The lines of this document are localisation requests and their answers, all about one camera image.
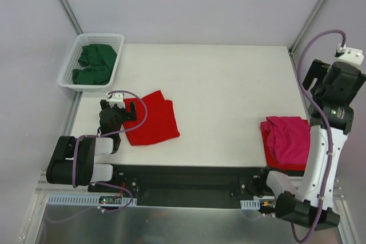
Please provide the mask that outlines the white plastic basket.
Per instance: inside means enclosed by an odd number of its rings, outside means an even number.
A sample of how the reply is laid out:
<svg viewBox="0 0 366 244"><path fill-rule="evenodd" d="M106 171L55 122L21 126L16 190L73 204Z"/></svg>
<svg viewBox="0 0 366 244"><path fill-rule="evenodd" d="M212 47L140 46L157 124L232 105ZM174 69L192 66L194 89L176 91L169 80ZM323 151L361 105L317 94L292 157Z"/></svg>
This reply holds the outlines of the white plastic basket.
<svg viewBox="0 0 366 244"><path fill-rule="evenodd" d="M67 58L64 61L58 77L58 84L61 87L67 87L77 92L107 91L114 82L118 64L121 59L124 40L125 37L122 34L116 33L83 33L78 35L68 53ZM82 53L82 47L90 44L109 45L117 54L110 79L105 85L76 85L73 83L73 70L82 69L82 66L78 63L78 59Z"/></svg>

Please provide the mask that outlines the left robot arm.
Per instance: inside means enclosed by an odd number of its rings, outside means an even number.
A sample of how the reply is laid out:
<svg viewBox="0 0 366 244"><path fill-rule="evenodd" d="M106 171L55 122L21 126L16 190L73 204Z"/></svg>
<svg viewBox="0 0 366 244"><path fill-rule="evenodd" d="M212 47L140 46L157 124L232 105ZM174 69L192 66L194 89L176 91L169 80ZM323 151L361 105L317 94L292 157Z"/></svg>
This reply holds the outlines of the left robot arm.
<svg viewBox="0 0 366 244"><path fill-rule="evenodd" d="M51 184L87 186L101 181L109 192L118 190L121 178L113 173L111 164L97 163L98 155L115 154L120 147L119 131L124 122L137 120L136 104L101 100L99 113L100 137L88 135L78 140L74 136L61 136L55 146L46 170L46 180Z"/></svg>

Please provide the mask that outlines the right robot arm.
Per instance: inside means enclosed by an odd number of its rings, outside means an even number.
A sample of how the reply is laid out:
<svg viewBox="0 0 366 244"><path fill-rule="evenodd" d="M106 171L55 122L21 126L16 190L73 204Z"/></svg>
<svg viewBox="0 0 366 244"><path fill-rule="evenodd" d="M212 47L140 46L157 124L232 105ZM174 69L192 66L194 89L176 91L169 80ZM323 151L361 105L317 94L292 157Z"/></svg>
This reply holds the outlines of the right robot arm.
<svg viewBox="0 0 366 244"><path fill-rule="evenodd" d="M300 83L311 103L311 141L303 180L295 187L286 174L267 170L257 181L261 194L273 193L276 197L274 213L278 219L311 230L338 226L333 186L340 154L352 128L354 111L350 104L364 82L365 74L354 62L312 62Z"/></svg>

